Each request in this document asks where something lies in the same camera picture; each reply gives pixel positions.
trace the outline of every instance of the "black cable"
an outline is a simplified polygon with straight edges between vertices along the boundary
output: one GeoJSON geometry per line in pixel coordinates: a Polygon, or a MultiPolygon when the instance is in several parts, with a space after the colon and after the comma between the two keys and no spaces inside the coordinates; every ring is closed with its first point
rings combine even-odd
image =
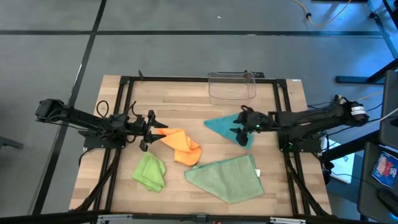
{"type": "Polygon", "coordinates": [[[313,105],[307,105],[307,106],[318,106],[318,105],[324,105],[325,103],[332,103],[332,102],[316,103],[316,104],[313,104],[313,105]]]}
{"type": "Polygon", "coordinates": [[[131,112],[134,114],[134,116],[138,116],[138,115],[136,115],[135,112],[134,112],[134,105],[136,104],[136,102],[137,102],[137,101],[134,101],[134,102],[132,103],[132,105],[131,105],[131,112]]]}
{"type": "Polygon", "coordinates": [[[101,118],[105,118],[106,115],[108,115],[108,112],[109,112],[109,104],[108,104],[108,102],[107,102],[106,100],[101,100],[100,102],[97,103],[96,110],[97,110],[98,115],[99,115],[101,118]],[[101,104],[101,103],[105,103],[105,104],[106,104],[106,113],[105,113],[105,115],[102,115],[102,114],[100,113],[99,107],[100,107],[100,104],[101,104]]]}
{"type": "Polygon", "coordinates": [[[337,142],[331,144],[331,145],[329,146],[329,148],[332,147],[332,146],[334,146],[335,144],[337,144],[337,142]]]}
{"type": "Polygon", "coordinates": [[[327,143],[326,143],[326,151],[325,151],[325,158],[324,158],[324,161],[326,160],[326,157],[327,157],[327,155],[328,155],[328,152],[329,152],[329,148],[330,148],[330,143],[329,143],[329,134],[326,132],[326,131],[323,131],[323,132],[325,132],[325,134],[326,134],[326,141],[327,141],[327,143]]]}
{"type": "Polygon", "coordinates": [[[85,129],[85,128],[78,128],[78,127],[74,127],[74,126],[69,125],[69,124],[58,124],[58,123],[49,122],[49,121],[46,121],[46,123],[56,124],[56,125],[60,125],[60,126],[68,126],[69,128],[75,128],[77,130],[87,131],[87,129],[85,129]]]}
{"type": "MultiPolygon", "coordinates": [[[[373,121],[378,121],[378,120],[380,120],[380,118],[370,120],[370,121],[366,122],[366,124],[371,123],[371,122],[373,122],[373,121]]],[[[345,131],[345,130],[350,129],[350,128],[357,128],[357,127],[356,127],[356,126],[351,126],[351,127],[348,127],[348,128],[343,128],[343,129],[341,129],[340,131],[336,131],[336,132],[334,132],[334,133],[329,134],[329,136],[334,135],[334,134],[337,134],[337,133],[340,133],[340,132],[345,131]]]]}
{"type": "Polygon", "coordinates": [[[127,136],[126,136],[126,135],[124,136],[124,138],[125,138],[125,140],[126,140],[127,143],[133,143],[133,142],[136,140],[136,137],[137,137],[137,136],[134,136],[134,139],[128,140],[127,136]]]}
{"type": "Polygon", "coordinates": [[[372,183],[370,183],[369,181],[367,181],[367,180],[363,180],[362,178],[360,178],[360,177],[355,177],[355,176],[353,176],[353,175],[349,175],[349,174],[335,174],[333,171],[331,172],[332,174],[334,174],[334,175],[347,175],[347,176],[350,176],[350,177],[352,177],[352,178],[354,178],[354,179],[357,179],[357,180],[360,180],[360,181],[362,181],[362,182],[366,182],[366,183],[368,183],[370,186],[372,186],[372,187],[374,187],[376,190],[378,190],[379,188],[378,187],[376,187],[374,184],[372,184],[372,183]]]}
{"type": "Polygon", "coordinates": [[[316,107],[314,107],[314,106],[311,106],[311,105],[307,105],[309,108],[312,108],[312,109],[319,109],[319,108],[316,108],[316,107]]]}
{"type": "Polygon", "coordinates": [[[367,110],[367,112],[372,111],[372,110],[375,110],[375,109],[379,108],[381,105],[383,105],[383,103],[381,103],[381,104],[375,106],[375,107],[372,108],[372,109],[367,110]]]}
{"type": "Polygon", "coordinates": [[[55,110],[53,110],[47,117],[48,117],[48,119],[50,119],[51,118],[51,116],[50,115],[52,115],[52,114],[54,114],[56,111],[59,111],[59,110],[62,110],[63,108],[58,108],[58,109],[55,109],[55,110]]]}
{"type": "Polygon", "coordinates": [[[119,114],[119,116],[114,117],[113,119],[118,119],[118,118],[120,118],[122,115],[127,114],[127,113],[129,112],[129,110],[133,111],[133,107],[134,107],[134,105],[135,105],[136,103],[137,103],[137,101],[134,101],[134,102],[132,103],[132,105],[131,105],[126,111],[123,111],[123,113],[119,114]]]}
{"type": "Polygon", "coordinates": [[[87,151],[83,152],[83,153],[80,155],[80,157],[79,157],[79,167],[80,167],[81,159],[83,158],[83,156],[84,156],[87,152],[90,152],[90,151],[91,151],[91,150],[87,150],[87,151]]]}

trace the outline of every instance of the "wooden tabletop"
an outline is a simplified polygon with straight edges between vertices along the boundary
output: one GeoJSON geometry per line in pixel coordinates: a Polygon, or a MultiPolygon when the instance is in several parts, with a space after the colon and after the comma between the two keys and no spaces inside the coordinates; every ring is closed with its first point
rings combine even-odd
{"type": "MultiPolygon", "coordinates": [[[[110,105],[109,111],[113,111],[119,80],[120,76],[117,75],[105,75],[103,78],[97,102],[106,100],[110,105]]],[[[307,104],[301,81],[287,80],[287,86],[292,111],[306,110],[307,104]]],[[[248,103],[248,106],[265,114],[268,111],[276,111],[272,85],[257,83],[256,90],[257,95],[248,103]]],[[[280,97],[284,105],[282,89],[280,89],[280,97]]],[[[140,139],[137,138],[136,142],[128,144],[122,150],[112,212],[292,215],[285,164],[283,155],[279,151],[276,133],[255,134],[252,149],[247,151],[214,133],[203,124],[207,119],[240,112],[239,105],[212,105],[208,95],[208,83],[203,82],[134,82],[131,102],[134,100],[137,101],[134,107],[136,113],[147,114],[148,110],[154,110],[159,122],[170,128],[186,130],[186,133],[203,149],[199,164],[252,154],[256,167],[261,170],[260,180],[265,194],[245,202],[227,204],[186,181],[183,173],[191,167],[175,162],[174,150],[160,141],[149,145],[149,151],[161,159],[166,166],[164,176],[166,186],[160,193],[148,191],[131,178],[142,157],[142,151],[139,149],[140,139]]],[[[100,112],[104,113],[105,109],[102,105],[100,112]]],[[[70,208],[79,206],[93,190],[100,175],[103,155],[104,149],[96,149],[83,157],[70,208]]],[[[309,153],[300,155],[307,188],[322,208],[331,213],[319,161],[309,153]]],[[[104,207],[107,186],[104,189],[100,208],[104,207]]],[[[297,186],[295,192],[298,207],[302,213],[301,196],[297,186]]]]}

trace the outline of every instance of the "white cable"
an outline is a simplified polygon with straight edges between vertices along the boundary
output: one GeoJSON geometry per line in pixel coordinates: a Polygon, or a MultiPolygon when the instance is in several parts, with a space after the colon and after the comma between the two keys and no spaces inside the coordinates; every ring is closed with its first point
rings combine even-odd
{"type": "Polygon", "coordinates": [[[380,120],[378,122],[390,117],[392,114],[394,114],[397,111],[398,111],[398,108],[396,108],[395,110],[391,111],[389,114],[385,115],[384,117],[380,118],[380,120]]]}
{"type": "Polygon", "coordinates": [[[301,2],[299,2],[298,0],[293,0],[293,1],[295,1],[297,4],[299,4],[299,5],[304,9],[304,11],[305,11],[305,17],[311,22],[311,24],[312,24],[314,27],[324,27],[324,26],[328,25],[329,23],[331,23],[332,21],[334,21],[334,20],[338,17],[338,15],[340,15],[340,14],[344,11],[344,9],[347,8],[348,4],[349,4],[352,0],[348,0],[348,2],[346,3],[346,5],[342,8],[342,10],[341,10],[340,12],[338,12],[338,14],[336,14],[336,15],[335,15],[333,18],[331,18],[329,21],[324,22],[324,23],[322,23],[322,24],[314,24],[313,21],[312,21],[312,19],[311,19],[311,16],[308,16],[308,17],[307,17],[307,14],[310,13],[310,12],[307,10],[307,8],[306,8],[301,2]]]}
{"type": "Polygon", "coordinates": [[[375,92],[375,93],[371,93],[371,94],[369,94],[368,96],[361,97],[361,98],[359,98],[359,99],[357,99],[357,100],[355,100],[355,101],[364,100],[364,99],[366,99],[366,98],[368,98],[368,97],[375,96],[375,95],[380,95],[381,93],[383,93],[383,91],[384,91],[384,90],[377,91],[377,92],[375,92]]]}
{"type": "MultiPolygon", "coordinates": [[[[378,124],[379,122],[381,122],[381,121],[387,119],[388,117],[390,117],[391,115],[393,115],[393,114],[394,114],[395,112],[397,112],[397,111],[398,111],[398,108],[396,108],[395,110],[391,111],[389,114],[385,115],[384,117],[378,119],[377,121],[373,121],[373,122],[368,126],[368,128],[370,128],[370,127],[371,127],[372,125],[374,125],[374,124],[378,124]]],[[[347,135],[351,135],[351,134],[357,133],[358,131],[363,130],[363,129],[365,128],[365,126],[366,126],[366,124],[365,124],[364,126],[362,126],[361,128],[357,129],[356,131],[353,131],[353,132],[351,132],[351,133],[349,133],[349,134],[347,134],[347,135]]]]}

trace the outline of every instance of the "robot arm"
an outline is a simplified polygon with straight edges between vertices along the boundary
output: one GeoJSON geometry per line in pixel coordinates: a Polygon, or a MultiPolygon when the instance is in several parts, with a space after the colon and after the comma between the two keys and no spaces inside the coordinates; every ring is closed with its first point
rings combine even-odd
{"type": "Polygon", "coordinates": [[[286,136],[286,141],[302,142],[308,138],[319,138],[319,132],[340,125],[362,126],[368,122],[364,106],[356,101],[337,101],[316,110],[301,112],[268,112],[263,114],[242,106],[234,123],[242,124],[243,129],[231,129],[237,134],[240,145],[245,146],[247,134],[252,132],[277,131],[286,136]]]}
{"type": "Polygon", "coordinates": [[[127,136],[134,136],[134,138],[142,136],[140,148],[146,151],[147,143],[165,137],[163,134],[152,134],[150,127],[167,128],[166,125],[155,120],[155,113],[152,110],[148,112],[148,122],[145,122],[142,115],[137,115],[135,122],[129,123],[127,111],[108,118],[100,118],[54,99],[41,101],[35,115],[37,121],[43,123],[65,121],[86,128],[86,131],[79,131],[79,133],[86,138],[85,147],[88,149],[95,147],[123,148],[127,136]]]}

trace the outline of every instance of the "black clamp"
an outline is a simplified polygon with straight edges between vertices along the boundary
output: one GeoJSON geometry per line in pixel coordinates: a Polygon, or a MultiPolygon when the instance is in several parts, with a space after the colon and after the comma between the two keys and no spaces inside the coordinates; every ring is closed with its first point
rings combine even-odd
{"type": "Polygon", "coordinates": [[[138,70],[138,76],[141,81],[144,81],[144,75],[142,74],[142,72],[140,70],[138,70]]]}
{"type": "Polygon", "coordinates": [[[207,215],[205,214],[197,215],[197,223],[199,224],[207,223],[207,215]]]}

